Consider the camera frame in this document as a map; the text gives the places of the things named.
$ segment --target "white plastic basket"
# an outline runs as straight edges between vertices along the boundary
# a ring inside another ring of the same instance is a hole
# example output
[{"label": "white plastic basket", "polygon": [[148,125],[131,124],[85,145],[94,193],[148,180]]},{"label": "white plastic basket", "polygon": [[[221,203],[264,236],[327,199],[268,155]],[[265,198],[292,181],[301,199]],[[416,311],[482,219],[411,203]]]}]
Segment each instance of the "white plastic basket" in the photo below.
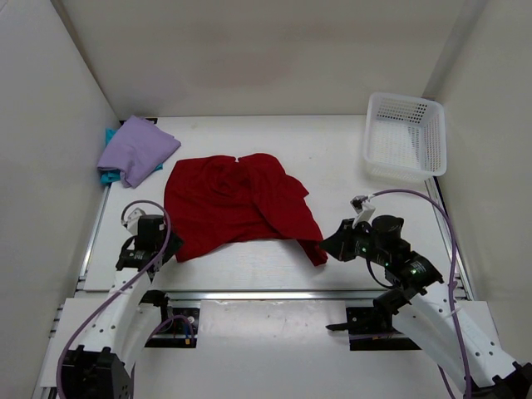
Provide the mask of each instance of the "white plastic basket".
[{"label": "white plastic basket", "polygon": [[367,108],[363,156],[371,175],[408,182],[447,169],[443,106],[422,98],[373,93]]}]

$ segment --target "lavender shirt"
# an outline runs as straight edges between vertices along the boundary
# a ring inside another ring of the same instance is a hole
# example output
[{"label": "lavender shirt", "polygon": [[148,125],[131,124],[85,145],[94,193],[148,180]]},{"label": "lavender shirt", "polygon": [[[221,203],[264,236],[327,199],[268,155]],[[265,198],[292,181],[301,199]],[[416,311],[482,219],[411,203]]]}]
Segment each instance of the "lavender shirt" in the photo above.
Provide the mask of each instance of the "lavender shirt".
[{"label": "lavender shirt", "polygon": [[181,143],[153,123],[130,117],[116,132],[98,161],[98,170],[120,170],[124,187],[137,187]]}]

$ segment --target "purple cable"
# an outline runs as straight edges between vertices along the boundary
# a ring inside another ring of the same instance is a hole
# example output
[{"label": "purple cable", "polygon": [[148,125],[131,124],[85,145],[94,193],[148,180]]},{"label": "purple cable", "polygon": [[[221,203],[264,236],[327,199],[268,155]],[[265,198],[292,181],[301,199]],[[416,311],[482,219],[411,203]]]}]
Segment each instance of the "purple cable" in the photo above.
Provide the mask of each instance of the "purple cable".
[{"label": "purple cable", "polygon": [[171,233],[171,222],[170,222],[170,216],[166,212],[166,210],[157,204],[154,201],[149,201],[147,199],[139,199],[137,201],[133,201],[130,204],[128,204],[124,210],[122,210],[121,220],[124,219],[124,215],[126,214],[126,211],[133,206],[134,204],[151,204],[162,210],[163,215],[165,216],[165,222],[166,222],[166,236],[165,236],[165,242],[163,243],[162,247],[160,247],[159,252],[156,256],[153,257],[153,259],[148,262],[148,264],[139,272],[137,273],[130,281],[125,283],[118,291],[116,291],[111,297],[106,299],[104,303],[102,303],[97,310],[95,310],[91,316],[87,318],[85,322],[81,324],[81,326],[72,334],[68,342],[66,343],[65,347],[63,348],[63,351],[61,352],[61,355],[59,356],[59,360],[57,361],[57,369],[56,369],[56,384],[57,384],[57,395],[59,396],[59,399],[67,399],[65,396],[65,392],[63,391],[63,383],[62,383],[62,364],[65,361],[65,357],[67,356],[68,349],[70,346],[74,343],[76,338],[83,332],[86,326],[89,325],[89,323],[92,321],[93,318],[95,318],[98,314],[100,314],[105,308],[107,308],[115,299],[117,299],[123,291],[126,291],[127,288],[135,283],[151,266],[155,264],[159,260],[159,258],[164,254],[166,246],[168,245],[168,242],[170,241],[170,233]]},{"label": "purple cable", "polygon": [[[164,326],[166,326],[166,324],[168,324],[170,322],[174,322],[174,320],[177,320],[177,319],[183,320],[185,322],[185,324],[189,327],[189,330],[191,331],[191,333],[190,333],[191,342],[194,343],[195,338],[194,338],[194,329],[192,328],[192,323],[190,322],[190,320],[188,318],[186,318],[185,316],[183,316],[181,314],[177,314],[175,316],[172,316],[171,318],[167,318],[164,322],[162,322],[157,327],[155,327],[155,330],[153,330],[153,332],[150,334],[150,337],[148,339],[152,339],[154,337],[154,335],[156,335],[160,330],[163,329]],[[133,387],[134,386],[135,386],[135,366],[133,366],[133,368],[131,369],[131,396],[130,396],[130,399],[133,399]]]},{"label": "purple cable", "polygon": [[451,385],[449,385],[449,381],[447,380],[446,372],[444,372],[443,368],[440,366],[438,366],[438,368],[440,369],[441,379],[447,388],[447,392],[449,392],[449,397],[451,397],[451,399],[456,399],[455,394],[452,393]]},{"label": "purple cable", "polygon": [[443,210],[442,207],[438,205],[437,202],[435,202],[432,198],[422,194],[418,193],[414,190],[408,190],[408,189],[392,189],[392,190],[383,190],[378,191],[373,196],[378,197],[379,195],[384,194],[391,194],[391,193],[407,193],[416,195],[418,197],[423,198],[424,200],[429,201],[432,206],[434,206],[438,211],[440,211],[441,216],[443,216],[443,219],[446,221],[447,228],[449,229],[449,233],[451,234],[451,271],[449,273],[449,308],[451,308],[452,313],[452,321],[455,324],[455,330],[456,330],[456,337],[458,338],[458,346],[460,347],[460,353],[462,356],[462,361],[464,362],[464,373],[465,373],[465,398],[471,399],[471,373],[469,369],[469,361],[467,360],[467,351],[466,351],[466,345],[464,344],[464,337],[462,336],[462,331],[460,329],[460,321],[458,320],[458,315],[456,314],[456,308],[455,308],[455,271],[456,271],[456,250],[457,250],[457,244],[456,244],[456,234],[455,230],[452,227],[452,222],[447,213]]}]

